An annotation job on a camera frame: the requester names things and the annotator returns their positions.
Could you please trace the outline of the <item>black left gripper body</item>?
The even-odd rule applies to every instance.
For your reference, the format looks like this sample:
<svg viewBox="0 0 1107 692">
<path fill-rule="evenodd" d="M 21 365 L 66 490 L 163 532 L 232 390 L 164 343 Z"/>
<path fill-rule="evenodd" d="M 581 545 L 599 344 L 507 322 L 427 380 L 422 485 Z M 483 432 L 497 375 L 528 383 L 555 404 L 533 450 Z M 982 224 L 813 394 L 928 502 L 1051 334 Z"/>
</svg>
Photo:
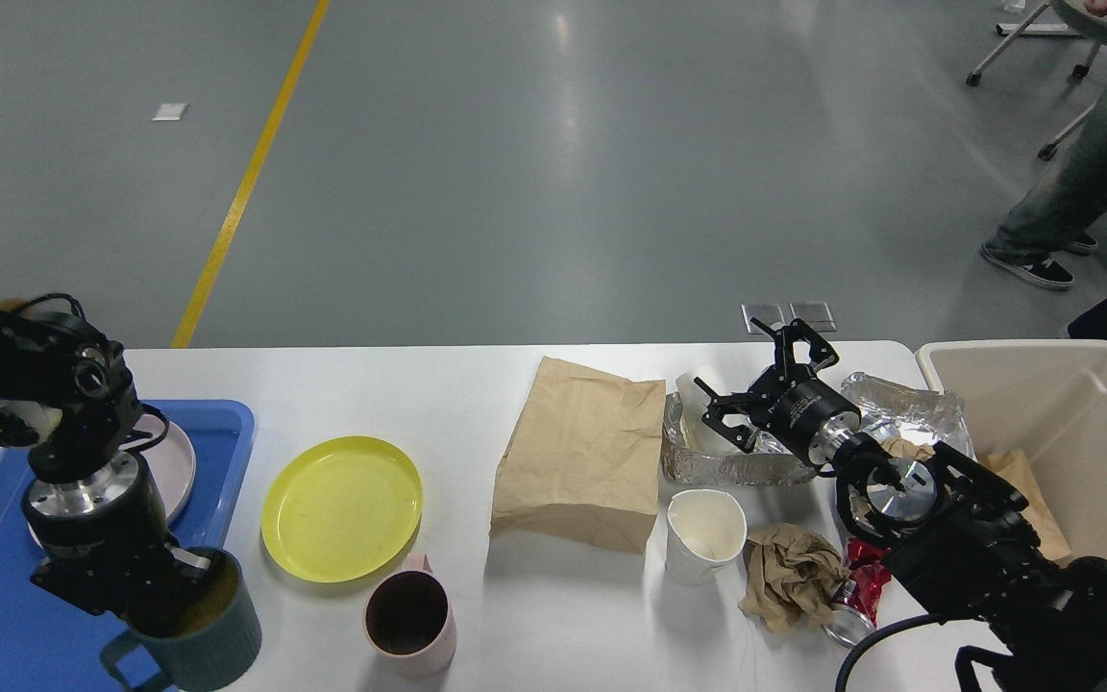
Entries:
<svg viewBox="0 0 1107 692">
<path fill-rule="evenodd" d="M 25 496 L 21 508 L 45 554 L 42 562 L 58 562 L 68 569 L 111 568 L 123 575 L 127 588 L 132 566 L 142 555 L 162 544 L 172 544 L 165 512 L 145 463 L 124 494 L 87 515 L 38 515 L 25 507 Z"/>
</svg>

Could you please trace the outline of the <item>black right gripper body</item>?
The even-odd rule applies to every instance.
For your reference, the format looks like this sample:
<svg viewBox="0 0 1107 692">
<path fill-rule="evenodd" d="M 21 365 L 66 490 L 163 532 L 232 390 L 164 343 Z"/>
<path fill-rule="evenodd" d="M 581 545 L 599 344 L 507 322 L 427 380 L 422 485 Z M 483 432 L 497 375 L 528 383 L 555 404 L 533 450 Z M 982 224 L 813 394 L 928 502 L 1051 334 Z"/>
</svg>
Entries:
<svg viewBox="0 0 1107 692">
<path fill-rule="evenodd" d="M 756 428 L 772 434 L 796 459 L 814 468 L 829 464 L 845 438 L 861 428 L 860 410 L 818 380 L 778 395 L 761 395 L 747 416 Z"/>
</svg>

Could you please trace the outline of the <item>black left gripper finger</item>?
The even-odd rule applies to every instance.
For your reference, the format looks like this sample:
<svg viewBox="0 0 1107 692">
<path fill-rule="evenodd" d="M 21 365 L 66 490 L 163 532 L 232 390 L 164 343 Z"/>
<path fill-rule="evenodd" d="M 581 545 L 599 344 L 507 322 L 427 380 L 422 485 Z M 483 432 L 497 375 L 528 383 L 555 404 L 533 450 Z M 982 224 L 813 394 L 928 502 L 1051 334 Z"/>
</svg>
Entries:
<svg viewBox="0 0 1107 692">
<path fill-rule="evenodd" d="M 89 616 L 122 617 L 128 609 L 126 579 L 111 568 L 68 569 L 58 562 L 42 562 L 30 580 Z"/>
<path fill-rule="evenodd" d="M 173 636 L 208 590 L 216 557 L 210 547 L 162 544 L 144 552 L 128 577 L 126 622 L 145 636 Z"/>
</svg>

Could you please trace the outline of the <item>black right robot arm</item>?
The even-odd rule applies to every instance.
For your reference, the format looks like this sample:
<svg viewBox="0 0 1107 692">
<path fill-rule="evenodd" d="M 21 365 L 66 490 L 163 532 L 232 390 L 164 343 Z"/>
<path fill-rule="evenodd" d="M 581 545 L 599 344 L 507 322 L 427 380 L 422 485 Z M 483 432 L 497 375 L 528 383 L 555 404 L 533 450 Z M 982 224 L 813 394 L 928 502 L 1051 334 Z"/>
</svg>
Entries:
<svg viewBox="0 0 1107 692">
<path fill-rule="evenodd" d="M 976 619 L 1006 652 L 959 648 L 962 691 L 979 689 L 976 667 L 1003 691 L 1107 691 L 1107 560 L 1046 559 L 1011 483 L 944 442 L 924 461 L 894 457 L 862 428 L 860 407 L 819 380 L 839 359 L 821 334 L 801 319 L 763 332 L 774 362 L 746 390 L 721 394 L 695 380 L 707 397 L 703 424 L 746 453 L 764 431 L 835 479 L 845 527 L 884 549 L 886 568 L 923 608 L 855 645 L 835 689 L 889 636 Z"/>
</svg>

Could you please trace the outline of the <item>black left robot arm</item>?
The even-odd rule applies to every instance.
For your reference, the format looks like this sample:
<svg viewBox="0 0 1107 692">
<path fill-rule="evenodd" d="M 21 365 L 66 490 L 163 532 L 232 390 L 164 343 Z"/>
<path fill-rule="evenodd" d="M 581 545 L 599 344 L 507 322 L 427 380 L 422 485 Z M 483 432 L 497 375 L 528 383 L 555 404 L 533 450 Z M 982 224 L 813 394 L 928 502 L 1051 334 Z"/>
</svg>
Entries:
<svg viewBox="0 0 1107 692">
<path fill-rule="evenodd" d="M 76 310 L 0 309 L 0 448 L 27 452 L 21 509 L 45 552 L 32 580 L 89 614 L 170 636 L 215 561 L 182 548 L 148 459 L 130 446 L 146 412 L 123 347 Z"/>
</svg>

